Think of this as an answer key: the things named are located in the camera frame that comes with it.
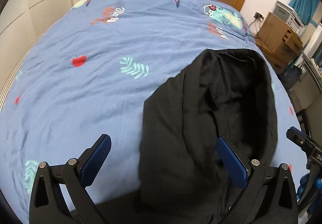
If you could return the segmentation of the black puffer coat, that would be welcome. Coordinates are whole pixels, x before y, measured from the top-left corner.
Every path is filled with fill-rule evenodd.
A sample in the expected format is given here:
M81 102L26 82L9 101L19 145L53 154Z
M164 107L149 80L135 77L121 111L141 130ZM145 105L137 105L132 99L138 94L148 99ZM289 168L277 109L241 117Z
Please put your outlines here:
M270 164L278 140L271 76L253 50L203 51L145 101L140 188L102 203L109 223L217 223L237 199L216 150L227 137Z

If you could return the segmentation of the wooden drawer cabinet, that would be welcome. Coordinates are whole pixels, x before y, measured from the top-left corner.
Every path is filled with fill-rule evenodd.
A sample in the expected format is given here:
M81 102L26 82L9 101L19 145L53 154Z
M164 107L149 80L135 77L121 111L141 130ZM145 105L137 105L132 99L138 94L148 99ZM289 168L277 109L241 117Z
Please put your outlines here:
M276 74L283 73L303 49L300 37L273 13L264 20L255 42Z

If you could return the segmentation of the blue patterned bed cover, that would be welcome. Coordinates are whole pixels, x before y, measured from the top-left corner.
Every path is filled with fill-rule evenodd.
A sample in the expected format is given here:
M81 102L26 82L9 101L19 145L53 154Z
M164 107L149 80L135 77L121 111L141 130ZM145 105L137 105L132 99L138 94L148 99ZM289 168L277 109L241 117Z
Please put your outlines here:
M205 49L258 51L244 17L215 0L80 0L32 47L1 109L1 191L23 223L40 162L65 163L108 134L88 193L138 189L144 101Z

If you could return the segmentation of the white printer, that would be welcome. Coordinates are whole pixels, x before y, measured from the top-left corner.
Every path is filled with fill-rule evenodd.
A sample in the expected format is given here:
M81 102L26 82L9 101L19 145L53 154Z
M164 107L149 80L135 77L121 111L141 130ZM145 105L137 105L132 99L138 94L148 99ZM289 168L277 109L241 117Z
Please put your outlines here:
M297 12L295 12L292 7L285 5L281 1L276 1L273 14L288 24L294 31L304 28L304 24Z

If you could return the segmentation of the right teal curtain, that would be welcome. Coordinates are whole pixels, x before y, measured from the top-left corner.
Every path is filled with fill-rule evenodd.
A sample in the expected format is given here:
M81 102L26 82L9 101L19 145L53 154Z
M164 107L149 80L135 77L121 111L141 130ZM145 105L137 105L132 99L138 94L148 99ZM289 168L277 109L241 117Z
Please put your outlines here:
M304 25L308 25L320 0L291 0L288 4L298 14Z

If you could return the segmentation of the white wardrobe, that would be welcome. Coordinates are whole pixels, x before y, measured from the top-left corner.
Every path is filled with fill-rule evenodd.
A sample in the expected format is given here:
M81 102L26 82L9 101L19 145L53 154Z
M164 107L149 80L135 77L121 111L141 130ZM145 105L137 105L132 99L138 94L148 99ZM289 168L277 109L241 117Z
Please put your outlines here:
M1 12L1 103L30 49L78 0L8 0Z

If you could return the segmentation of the wall power socket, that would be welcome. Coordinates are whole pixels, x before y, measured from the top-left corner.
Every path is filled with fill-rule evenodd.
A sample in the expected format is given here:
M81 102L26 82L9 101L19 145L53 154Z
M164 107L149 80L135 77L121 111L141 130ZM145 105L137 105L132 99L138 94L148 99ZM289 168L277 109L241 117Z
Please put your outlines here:
M260 21L260 22L262 22L262 21L264 20L264 17L263 17L263 15L262 15L262 14L260 14L260 13L258 13L258 12L255 12L255 14L254 14L254 19L255 19L255 20L258 20L258 21Z

